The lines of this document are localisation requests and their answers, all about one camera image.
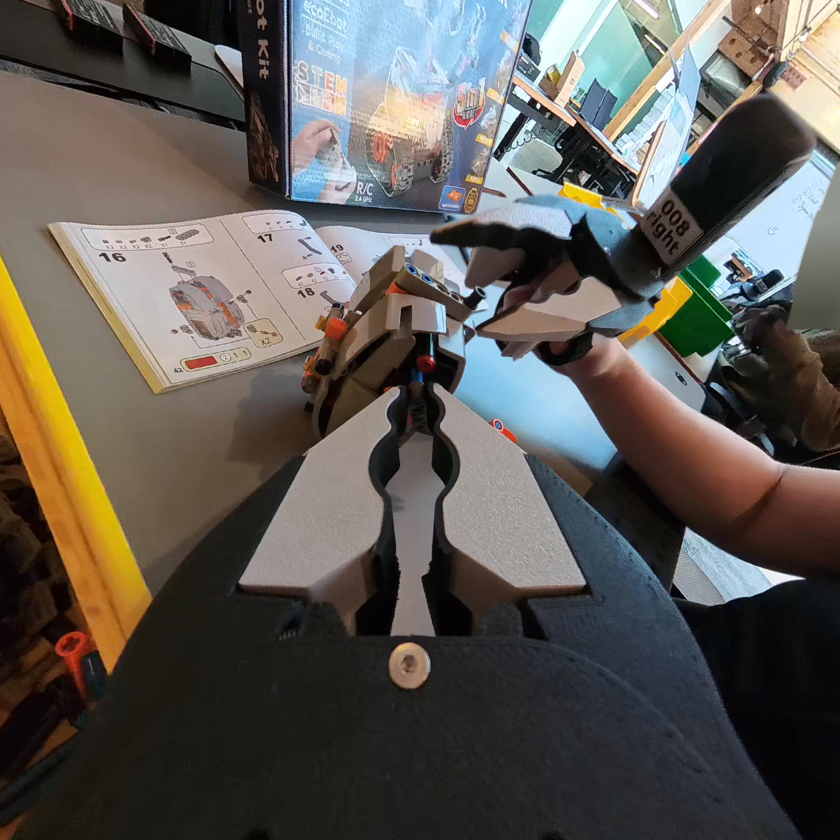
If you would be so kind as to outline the black monitors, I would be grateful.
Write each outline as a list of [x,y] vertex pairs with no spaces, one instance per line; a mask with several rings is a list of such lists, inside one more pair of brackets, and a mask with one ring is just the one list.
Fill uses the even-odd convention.
[[617,97],[594,79],[583,99],[580,115],[595,130],[603,131],[610,122]]

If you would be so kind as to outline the grey building brick robot model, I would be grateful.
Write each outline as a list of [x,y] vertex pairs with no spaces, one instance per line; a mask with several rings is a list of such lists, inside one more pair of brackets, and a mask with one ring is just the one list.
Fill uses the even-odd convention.
[[301,379],[316,439],[400,387],[408,394],[408,429],[423,429],[418,403],[425,387],[456,392],[475,335],[470,320],[487,308],[486,299],[482,289],[461,290],[447,280],[442,260],[428,249],[388,250],[350,300],[335,301],[317,323],[322,340]]

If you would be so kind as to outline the whiteboard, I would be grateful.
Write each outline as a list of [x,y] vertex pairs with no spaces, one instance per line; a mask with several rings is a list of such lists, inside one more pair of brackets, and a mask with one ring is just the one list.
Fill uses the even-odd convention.
[[733,250],[762,274],[779,270],[783,278],[796,275],[834,172],[834,164],[815,152],[730,231]]

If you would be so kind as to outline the wooden background table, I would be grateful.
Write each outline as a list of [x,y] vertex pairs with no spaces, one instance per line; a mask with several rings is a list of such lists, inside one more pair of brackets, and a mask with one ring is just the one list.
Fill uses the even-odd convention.
[[511,78],[511,93],[508,96],[507,104],[518,110],[527,119],[540,123],[549,129],[557,122],[565,123],[571,127],[581,127],[592,138],[592,141],[601,147],[617,165],[620,165],[633,176],[639,176],[641,166],[622,156],[615,144],[607,139],[602,131],[587,122],[578,112],[561,107],[548,99],[540,89],[533,86],[529,79],[516,71]]

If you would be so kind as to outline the person's black shirt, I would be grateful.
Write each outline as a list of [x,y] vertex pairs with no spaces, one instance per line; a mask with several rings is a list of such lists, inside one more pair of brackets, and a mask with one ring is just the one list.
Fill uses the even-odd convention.
[[789,581],[720,605],[675,603],[776,801],[803,838],[838,839],[838,581]]

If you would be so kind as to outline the blue robot kit box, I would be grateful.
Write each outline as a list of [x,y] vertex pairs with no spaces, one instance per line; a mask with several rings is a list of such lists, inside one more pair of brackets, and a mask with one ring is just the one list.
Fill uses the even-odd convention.
[[532,2],[238,2],[248,175],[296,203],[473,214]]

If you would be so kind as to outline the small black box red edge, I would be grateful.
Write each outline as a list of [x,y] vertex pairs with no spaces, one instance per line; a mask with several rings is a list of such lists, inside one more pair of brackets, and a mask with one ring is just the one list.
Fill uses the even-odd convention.
[[122,22],[156,64],[182,74],[191,73],[192,55],[174,30],[128,3],[122,4]]
[[109,10],[97,1],[51,1],[76,41],[114,55],[123,54],[123,36]]

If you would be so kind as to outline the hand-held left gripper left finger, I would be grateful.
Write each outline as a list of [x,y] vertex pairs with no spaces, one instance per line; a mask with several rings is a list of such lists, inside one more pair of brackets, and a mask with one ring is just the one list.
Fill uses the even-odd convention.
[[310,448],[239,588],[328,603],[351,635],[390,635],[401,573],[386,488],[402,432],[396,387]]

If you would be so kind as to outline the red plastic tool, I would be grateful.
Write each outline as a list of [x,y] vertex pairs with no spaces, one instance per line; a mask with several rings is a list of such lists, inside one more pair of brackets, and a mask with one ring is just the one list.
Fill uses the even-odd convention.
[[79,630],[65,633],[56,641],[55,651],[63,660],[80,698],[83,702],[88,702],[89,689],[85,671],[88,636]]

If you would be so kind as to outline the pile of brick parts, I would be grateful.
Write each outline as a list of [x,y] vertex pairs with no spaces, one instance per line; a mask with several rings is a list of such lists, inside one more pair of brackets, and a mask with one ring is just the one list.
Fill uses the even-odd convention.
[[[88,636],[83,702],[56,641]],[[106,670],[14,436],[1,419],[1,782],[21,786],[50,765],[102,694]]]

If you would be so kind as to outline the person's right forearm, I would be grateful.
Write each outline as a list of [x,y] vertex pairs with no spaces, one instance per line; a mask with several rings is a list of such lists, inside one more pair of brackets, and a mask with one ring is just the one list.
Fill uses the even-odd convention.
[[574,383],[618,454],[703,539],[765,570],[805,577],[791,541],[771,536],[764,519],[781,500],[785,468],[681,402],[627,354],[615,372]]

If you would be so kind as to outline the wood framed clear panel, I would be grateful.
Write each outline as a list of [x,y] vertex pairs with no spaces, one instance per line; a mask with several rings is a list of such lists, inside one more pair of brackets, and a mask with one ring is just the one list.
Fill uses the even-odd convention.
[[688,145],[695,118],[700,71],[689,46],[679,62],[671,61],[675,70],[675,96],[666,119],[654,134],[635,187],[631,206],[647,211],[671,183]]

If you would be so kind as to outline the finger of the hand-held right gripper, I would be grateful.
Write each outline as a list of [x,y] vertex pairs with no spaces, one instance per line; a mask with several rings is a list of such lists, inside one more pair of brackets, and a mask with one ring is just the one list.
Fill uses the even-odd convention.
[[527,298],[504,304],[500,313],[476,327],[478,338],[514,344],[515,359],[541,343],[570,341],[589,325],[618,312],[619,293],[590,275],[583,275],[570,259],[553,259],[524,287]]
[[505,206],[453,218],[432,230],[434,245],[467,249],[467,288],[509,281],[543,284],[542,294],[570,294],[581,274],[570,256],[581,204],[563,196],[526,196]]

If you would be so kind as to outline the green plastic bin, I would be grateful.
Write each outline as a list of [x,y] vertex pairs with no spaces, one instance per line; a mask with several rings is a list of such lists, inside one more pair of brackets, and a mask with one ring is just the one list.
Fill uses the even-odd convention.
[[678,275],[690,297],[658,330],[681,357],[706,356],[734,337],[732,314],[712,293],[721,273],[700,256]]

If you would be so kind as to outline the cardboard box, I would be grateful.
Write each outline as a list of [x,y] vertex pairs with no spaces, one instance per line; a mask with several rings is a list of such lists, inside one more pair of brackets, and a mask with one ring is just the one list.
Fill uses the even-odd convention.
[[565,108],[579,86],[585,63],[575,50],[571,51],[564,65],[551,65],[539,80],[542,93],[560,108]]

